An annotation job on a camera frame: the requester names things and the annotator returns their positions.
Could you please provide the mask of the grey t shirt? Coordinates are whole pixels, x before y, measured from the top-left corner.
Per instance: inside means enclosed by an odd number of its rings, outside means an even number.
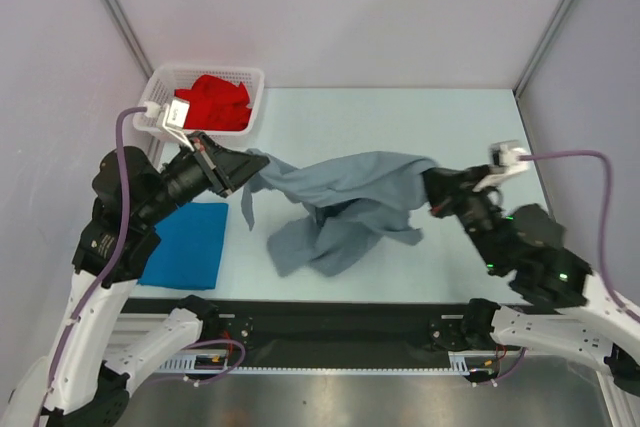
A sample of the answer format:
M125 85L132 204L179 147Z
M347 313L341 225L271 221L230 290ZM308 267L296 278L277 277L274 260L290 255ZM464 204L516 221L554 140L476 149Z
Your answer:
M298 168L274 156L244 186L241 210L254 226L253 197L278 191L301 205L306 217L287 222L267 240L281 277L308 266L324 277L352 267L383 238L414 246L423 239L410 224L427 202L424 173L429 157L374 151Z

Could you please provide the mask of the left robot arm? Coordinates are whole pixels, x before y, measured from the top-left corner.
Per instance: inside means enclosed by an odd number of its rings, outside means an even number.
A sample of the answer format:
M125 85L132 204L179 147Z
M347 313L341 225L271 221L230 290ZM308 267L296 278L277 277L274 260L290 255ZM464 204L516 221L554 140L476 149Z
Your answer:
M105 355L122 308L160 245L157 225L210 191L227 198L269 163L227 149L203 132L157 170L122 139L92 181L96 198L72 259L66 318L50 357L35 426L112 426L133 393L168 358L194 345L226 343L215 305L190 295L141 341Z

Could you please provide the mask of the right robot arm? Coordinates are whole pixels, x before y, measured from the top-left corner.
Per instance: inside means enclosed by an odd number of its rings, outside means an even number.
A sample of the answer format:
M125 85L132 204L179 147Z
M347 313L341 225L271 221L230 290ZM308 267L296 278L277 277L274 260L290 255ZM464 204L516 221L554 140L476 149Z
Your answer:
M472 299L459 323L465 347L504 345L561 356L609 375L620 390L639 393L639 309L607 287L603 275L568 250L563 226L538 204L504 213L482 165L423 173L430 213L455 217L489 275L513 278L512 291L536 308L573 319L563 327L486 299Z

